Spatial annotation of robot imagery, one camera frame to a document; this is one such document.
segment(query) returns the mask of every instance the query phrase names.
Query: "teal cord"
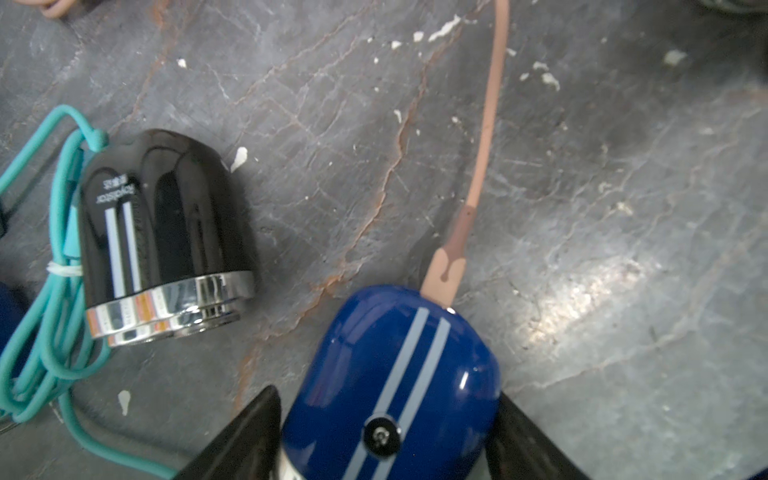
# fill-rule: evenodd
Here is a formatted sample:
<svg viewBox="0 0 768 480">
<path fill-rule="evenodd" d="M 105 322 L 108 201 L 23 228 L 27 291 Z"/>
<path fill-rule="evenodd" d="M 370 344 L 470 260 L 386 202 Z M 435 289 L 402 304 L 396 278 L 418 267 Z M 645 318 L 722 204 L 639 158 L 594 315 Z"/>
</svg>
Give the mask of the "teal cord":
<svg viewBox="0 0 768 480">
<path fill-rule="evenodd" d="M 79 111 L 68 105 L 59 105 L 43 120 L 0 177 L 2 195 L 45 143 L 58 122 L 66 116 L 72 117 L 79 129 L 69 135 L 61 148 L 51 185 L 51 212 L 48 218 L 53 262 L 65 267 L 80 265 L 80 247 L 76 238 L 77 183 L 84 166 L 80 145 L 85 141 L 91 151 L 99 152 L 107 146 L 107 134 L 92 128 Z M 86 433 L 78 422 L 72 408 L 69 387 L 75 380 L 97 372 L 107 362 L 110 354 L 107 342 L 102 341 L 101 351 L 88 365 L 94 340 L 86 327 L 84 312 L 82 278 L 50 273 L 0 355 L 0 415 L 10 414 L 14 422 L 26 422 L 46 404 L 58 399 L 65 425 L 84 449 L 120 465 L 160 478 L 173 478 L 176 472 L 172 468 L 102 445 Z M 11 371 L 18 356 L 35 331 L 37 336 L 26 364 L 18 378 L 12 379 Z M 78 353 L 72 358 L 78 339 Z"/>
</svg>

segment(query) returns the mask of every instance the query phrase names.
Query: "chrome ring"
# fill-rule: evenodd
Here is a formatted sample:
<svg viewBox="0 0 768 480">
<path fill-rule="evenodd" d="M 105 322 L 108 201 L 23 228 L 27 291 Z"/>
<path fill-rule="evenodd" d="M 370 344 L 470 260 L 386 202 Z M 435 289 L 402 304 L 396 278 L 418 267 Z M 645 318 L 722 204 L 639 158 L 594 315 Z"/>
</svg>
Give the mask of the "chrome ring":
<svg viewBox="0 0 768 480">
<path fill-rule="evenodd" d="M 183 313 L 170 319 L 148 323 L 110 335 L 107 337 L 107 342 L 111 347 L 137 345 L 172 336 L 182 337 L 204 332 L 240 319 L 240 312 L 244 310 L 246 302 L 246 300 L 235 300 L 206 307 L 199 312 Z"/>
<path fill-rule="evenodd" d="M 115 345 L 182 336 L 184 329 L 240 311 L 255 294 L 250 271 L 215 273 L 150 288 L 86 310 L 91 336 L 110 336 Z"/>
</svg>

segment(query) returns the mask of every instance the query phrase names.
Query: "white stripe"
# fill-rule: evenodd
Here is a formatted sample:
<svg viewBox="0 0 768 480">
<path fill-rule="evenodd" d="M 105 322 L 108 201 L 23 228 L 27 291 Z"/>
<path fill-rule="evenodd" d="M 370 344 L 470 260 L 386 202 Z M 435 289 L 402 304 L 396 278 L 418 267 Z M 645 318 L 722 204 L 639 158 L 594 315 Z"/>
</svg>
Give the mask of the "white stripe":
<svg viewBox="0 0 768 480">
<path fill-rule="evenodd" d="M 389 410 L 389 405 L 392 403 L 392 399 L 395 398 L 395 392 L 397 392 L 402 377 L 406 374 L 408 364 L 411 362 L 413 352 L 416 350 L 416 344 L 419 343 L 419 338 L 422 336 L 427 318 L 429 318 L 429 310 L 421 307 L 416 312 L 416 317 L 413 319 L 411 328 L 408 330 L 406 340 L 402 343 L 402 348 L 397 355 L 395 365 L 392 366 L 392 371 L 389 372 L 389 377 L 384 384 L 381 395 L 379 395 L 379 401 L 373 407 L 374 414 L 386 413 Z"/>
<path fill-rule="evenodd" d="M 442 357 L 442 352 L 445 350 L 445 343 L 448 341 L 448 334 L 451 332 L 451 324 L 448 320 L 441 318 L 440 324 L 435 332 L 435 338 L 432 339 L 432 345 L 429 347 L 427 358 L 424 360 L 424 365 L 419 372 L 419 376 L 416 378 L 416 383 L 411 390 L 411 394 L 408 396 L 406 406 L 403 407 L 400 414 L 400 420 L 398 425 L 400 427 L 400 441 L 405 442 L 408 430 L 411 428 L 413 419 L 416 417 L 416 413 L 422 406 L 424 401 L 424 395 L 427 393 L 429 385 L 432 383 L 432 377 L 435 375 L 437 365 Z M 389 470 L 392 469 L 392 465 L 395 463 L 396 457 L 390 457 L 383 462 L 379 463 L 376 467 L 376 471 L 373 473 L 373 480 L 386 480 L 389 476 Z"/>
<path fill-rule="evenodd" d="M 386 413 L 389 409 L 389 404 L 392 403 L 392 399 L 395 397 L 395 392 L 397 392 L 397 388 L 400 386 L 402 377 L 406 374 L 406 368 L 408 368 L 408 364 L 411 362 L 413 352 L 416 350 L 416 345 L 419 343 L 419 338 L 422 336 L 424 325 L 427 323 L 428 318 L 429 310 L 425 307 L 421 307 L 416 311 L 416 316 L 408 329 L 406 339 L 402 343 L 400 352 L 397 354 L 395 364 L 392 366 L 392 370 L 389 371 L 389 376 L 384 383 L 384 388 L 382 388 L 382 392 L 379 394 L 379 400 L 376 402 L 376 406 L 373 407 L 373 413 Z M 346 466 L 343 480 L 354 480 L 357 478 L 367 455 L 366 447 L 362 444 L 361 440 L 357 444 L 352 459 Z"/>
<path fill-rule="evenodd" d="M 114 298 L 125 296 L 125 283 L 123 280 L 123 254 L 120 250 L 120 236 L 118 235 L 118 216 L 114 208 L 104 211 L 107 219 L 107 241 L 109 242 L 109 267 L 112 270 L 112 290 Z"/>
<path fill-rule="evenodd" d="M 136 293 L 141 291 L 141 274 L 139 273 L 139 253 L 136 249 L 134 209 L 131 202 L 123 204 L 123 220 L 125 221 L 125 233 L 128 238 L 128 258 L 131 260 L 131 280 L 133 280 L 134 293 Z"/>
<path fill-rule="evenodd" d="M 362 444 L 362 441 L 358 442 L 355 453 L 352 455 L 352 460 L 349 460 L 349 465 L 347 465 L 346 472 L 344 472 L 343 480 L 354 480 L 357 478 L 357 475 L 360 474 L 362 464 L 365 463 L 367 457 L 368 452 L 366 452 L 366 446 Z"/>
</svg>

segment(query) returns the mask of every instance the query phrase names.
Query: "gray concrete floor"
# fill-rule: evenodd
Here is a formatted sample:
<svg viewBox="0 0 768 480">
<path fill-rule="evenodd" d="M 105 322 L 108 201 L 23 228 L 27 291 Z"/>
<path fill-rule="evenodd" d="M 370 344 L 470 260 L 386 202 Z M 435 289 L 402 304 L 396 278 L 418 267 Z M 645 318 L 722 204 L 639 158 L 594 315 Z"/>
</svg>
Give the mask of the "gray concrete floor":
<svg viewBox="0 0 768 480">
<path fill-rule="evenodd" d="M 258 246 L 253 312 L 116 351 L 74 388 L 87 429 L 181 466 L 265 385 L 287 411 L 352 291 L 419 284 L 468 185 L 492 15 L 472 0 L 105 0 L 61 23 L 0 4 L 0 167 L 60 103 L 115 141 L 163 127 L 228 164 L 249 152 L 233 182 Z M 513 2 L 512 21 L 456 309 L 505 391 L 593 478 L 753 474 L 768 464 L 761 20 L 691 0 L 539 0 Z M 3 198 L 0 281 L 30 295 L 49 260 L 53 144 Z M 145 478 L 82 451 L 50 409 L 0 437 L 0 464 Z"/>
</svg>

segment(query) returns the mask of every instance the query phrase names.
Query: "black hair dryer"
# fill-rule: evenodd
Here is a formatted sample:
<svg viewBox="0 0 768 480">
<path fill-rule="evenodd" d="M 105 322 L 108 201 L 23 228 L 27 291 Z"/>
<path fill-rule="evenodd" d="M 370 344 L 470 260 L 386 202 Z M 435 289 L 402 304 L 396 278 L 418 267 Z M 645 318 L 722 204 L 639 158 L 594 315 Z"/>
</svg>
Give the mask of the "black hair dryer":
<svg viewBox="0 0 768 480">
<path fill-rule="evenodd" d="M 170 131 L 95 155 L 78 207 L 94 338 L 130 345 L 240 318 L 255 284 L 227 177 L 214 150 Z"/>
</svg>

